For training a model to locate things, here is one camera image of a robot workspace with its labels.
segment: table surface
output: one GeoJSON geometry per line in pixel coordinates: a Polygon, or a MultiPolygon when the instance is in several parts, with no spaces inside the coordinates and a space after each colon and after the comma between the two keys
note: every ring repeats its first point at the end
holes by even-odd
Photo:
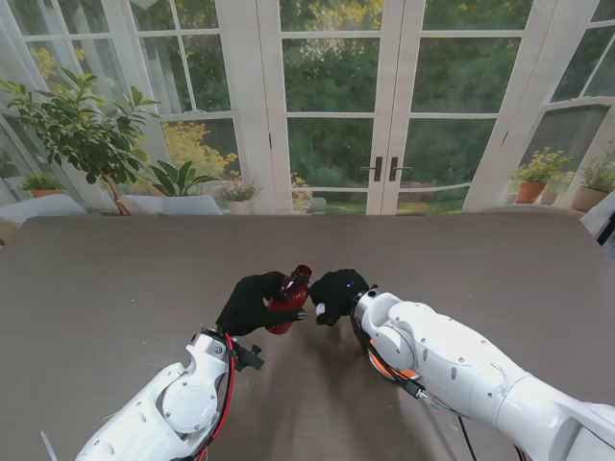
{"type": "MultiPolygon", "coordinates": [[[[495,342],[582,400],[615,403],[615,264],[575,219],[80,217],[28,221],[0,256],[3,459],[74,459],[158,370],[187,361],[243,276],[356,268],[495,342]]],[[[469,459],[452,418],[377,376],[348,322],[310,320],[237,377],[214,460],[469,459]]],[[[515,459],[473,425],[483,459],[515,459]]]]}

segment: door handle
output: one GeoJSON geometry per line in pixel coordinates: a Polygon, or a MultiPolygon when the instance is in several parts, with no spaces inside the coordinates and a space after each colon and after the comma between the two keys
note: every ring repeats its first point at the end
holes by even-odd
{"type": "Polygon", "coordinates": [[[399,157],[394,157],[391,159],[391,171],[388,174],[389,181],[395,181],[395,177],[397,176],[397,170],[411,170],[411,166],[397,166],[399,162],[399,157]]]}
{"type": "Polygon", "coordinates": [[[374,182],[380,182],[382,171],[382,157],[376,157],[375,166],[359,166],[360,170],[374,170],[374,182]]]}

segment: plastic bottle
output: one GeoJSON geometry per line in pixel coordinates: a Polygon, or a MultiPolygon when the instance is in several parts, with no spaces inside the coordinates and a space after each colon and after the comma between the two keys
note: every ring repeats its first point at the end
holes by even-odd
{"type": "MultiPolygon", "coordinates": [[[[273,310],[301,309],[308,299],[308,285],[311,269],[300,264],[292,274],[284,277],[280,291],[276,293],[268,307],[273,310]]],[[[270,327],[267,330],[273,334],[285,334],[290,330],[292,322],[270,327]]]]}

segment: black glove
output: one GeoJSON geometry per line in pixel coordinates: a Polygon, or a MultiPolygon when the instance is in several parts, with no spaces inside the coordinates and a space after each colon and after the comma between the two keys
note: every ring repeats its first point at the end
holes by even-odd
{"type": "Polygon", "coordinates": [[[303,309],[270,310],[263,302],[278,293],[284,277],[281,272],[269,272],[241,279],[215,322],[218,328],[231,336],[243,336],[260,327],[305,319],[303,309]]]}
{"type": "Polygon", "coordinates": [[[325,313],[316,317],[319,325],[335,325],[342,315],[350,315],[355,297],[369,287],[355,269],[328,272],[309,288],[314,305],[324,303],[325,313]]]}

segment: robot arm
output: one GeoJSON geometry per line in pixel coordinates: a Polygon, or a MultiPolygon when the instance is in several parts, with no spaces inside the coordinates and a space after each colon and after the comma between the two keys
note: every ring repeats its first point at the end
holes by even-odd
{"type": "Polygon", "coordinates": [[[495,426],[532,460],[615,460],[614,407],[557,391],[450,317],[372,289],[351,321],[393,371],[418,373],[410,394],[495,426]]]}
{"type": "Polygon", "coordinates": [[[169,461],[196,459],[216,435],[222,378],[246,366],[259,369],[259,348],[247,351],[213,330],[195,335],[185,347],[190,365],[160,371],[119,410],[77,455],[77,461],[169,461]]]}

